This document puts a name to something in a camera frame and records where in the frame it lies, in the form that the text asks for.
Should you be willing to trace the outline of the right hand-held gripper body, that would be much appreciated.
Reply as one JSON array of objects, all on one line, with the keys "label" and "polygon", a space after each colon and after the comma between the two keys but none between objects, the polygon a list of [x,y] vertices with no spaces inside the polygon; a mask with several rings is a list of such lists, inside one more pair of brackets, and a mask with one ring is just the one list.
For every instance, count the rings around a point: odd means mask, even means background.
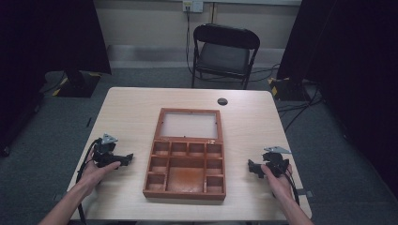
[{"label": "right hand-held gripper body", "polygon": [[290,154],[290,151],[280,146],[267,147],[265,151],[263,161],[269,172],[277,178],[289,177],[291,175],[289,171],[290,161],[288,158],[284,158],[283,154]]}]

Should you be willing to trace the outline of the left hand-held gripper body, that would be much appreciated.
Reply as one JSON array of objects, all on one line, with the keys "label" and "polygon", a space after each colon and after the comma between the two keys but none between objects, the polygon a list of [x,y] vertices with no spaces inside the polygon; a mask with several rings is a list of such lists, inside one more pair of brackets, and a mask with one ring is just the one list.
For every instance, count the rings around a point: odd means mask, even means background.
[{"label": "left hand-held gripper body", "polygon": [[93,160],[97,162],[99,168],[116,161],[125,160],[125,157],[114,155],[116,142],[117,138],[107,133],[95,140]]}]

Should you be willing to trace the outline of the person's left hand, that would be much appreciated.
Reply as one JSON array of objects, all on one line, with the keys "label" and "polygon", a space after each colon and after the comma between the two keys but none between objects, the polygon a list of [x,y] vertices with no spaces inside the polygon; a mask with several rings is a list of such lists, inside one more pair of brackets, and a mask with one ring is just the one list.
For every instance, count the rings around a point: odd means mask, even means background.
[{"label": "person's left hand", "polygon": [[90,195],[94,187],[102,180],[102,178],[113,170],[116,170],[121,163],[119,161],[113,162],[105,167],[99,168],[93,161],[93,152],[90,152],[82,177],[76,184],[78,193],[82,198]]}]

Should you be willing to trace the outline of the person's right hand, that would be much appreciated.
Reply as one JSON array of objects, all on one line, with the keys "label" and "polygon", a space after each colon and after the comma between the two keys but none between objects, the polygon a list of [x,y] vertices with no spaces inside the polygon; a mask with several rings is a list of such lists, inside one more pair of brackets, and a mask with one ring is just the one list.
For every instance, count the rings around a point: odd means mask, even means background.
[{"label": "person's right hand", "polygon": [[295,197],[290,184],[291,166],[288,166],[286,173],[280,177],[275,177],[267,165],[262,165],[261,169],[265,173],[271,191],[275,195],[278,202],[280,204],[294,203]]}]

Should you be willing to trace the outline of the wooden compartment box with lid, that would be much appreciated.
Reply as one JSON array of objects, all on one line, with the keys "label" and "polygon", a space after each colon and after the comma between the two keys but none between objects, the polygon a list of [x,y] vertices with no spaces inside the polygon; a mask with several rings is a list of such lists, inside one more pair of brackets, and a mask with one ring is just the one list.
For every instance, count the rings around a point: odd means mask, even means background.
[{"label": "wooden compartment box with lid", "polygon": [[218,110],[161,109],[143,194],[147,198],[225,199],[222,121]]}]

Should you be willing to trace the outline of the black stand base striped tape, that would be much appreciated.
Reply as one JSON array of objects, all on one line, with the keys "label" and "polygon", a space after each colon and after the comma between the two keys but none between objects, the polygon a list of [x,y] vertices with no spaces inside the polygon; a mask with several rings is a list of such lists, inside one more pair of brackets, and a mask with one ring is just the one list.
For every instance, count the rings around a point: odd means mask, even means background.
[{"label": "black stand base striped tape", "polygon": [[76,69],[65,70],[66,78],[53,92],[59,98],[90,98],[101,76],[94,72],[81,72]]},{"label": "black stand base striped tape", "polygon": [[270,92],[279,101],[309,101],[310,97],[301,82],[293,82],[289,78],[268,79]]}]

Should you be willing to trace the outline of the black folding chair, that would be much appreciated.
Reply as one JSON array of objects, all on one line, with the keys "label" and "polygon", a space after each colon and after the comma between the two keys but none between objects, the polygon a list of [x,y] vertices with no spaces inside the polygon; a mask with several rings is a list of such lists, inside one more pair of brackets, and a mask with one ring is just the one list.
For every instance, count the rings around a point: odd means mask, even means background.
[{"label": "black folding chair", "polygon": [[206,73],[241,80],[247,88],[260,47],[260,39],[253,31],[206,23],[194,29],[193,40],[191,86],[196,73]]}]

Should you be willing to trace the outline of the dark curtain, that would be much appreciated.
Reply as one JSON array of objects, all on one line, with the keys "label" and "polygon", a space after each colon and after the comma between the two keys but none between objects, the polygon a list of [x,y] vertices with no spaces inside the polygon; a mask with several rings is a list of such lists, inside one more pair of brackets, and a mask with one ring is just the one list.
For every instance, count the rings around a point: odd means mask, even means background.
[{"label": "dark curtain", "polygon": [[0,0],[0,157],[50,71],[111,72],[94,0]]},{"label": "dark curtain", "polygon": [[398,199],[398,0],[301,0],[277,76],[320,84]]}]

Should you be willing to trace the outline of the white wall socket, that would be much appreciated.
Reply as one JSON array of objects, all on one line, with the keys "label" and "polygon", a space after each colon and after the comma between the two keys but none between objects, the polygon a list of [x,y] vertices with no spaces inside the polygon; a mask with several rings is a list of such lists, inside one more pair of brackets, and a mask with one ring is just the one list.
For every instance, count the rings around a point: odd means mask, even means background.
[{"label": "white wall socket", "polygon": [[182,10],[184,12],[202,13],[204,11],[204,2],[200,0],[183,0]]}]

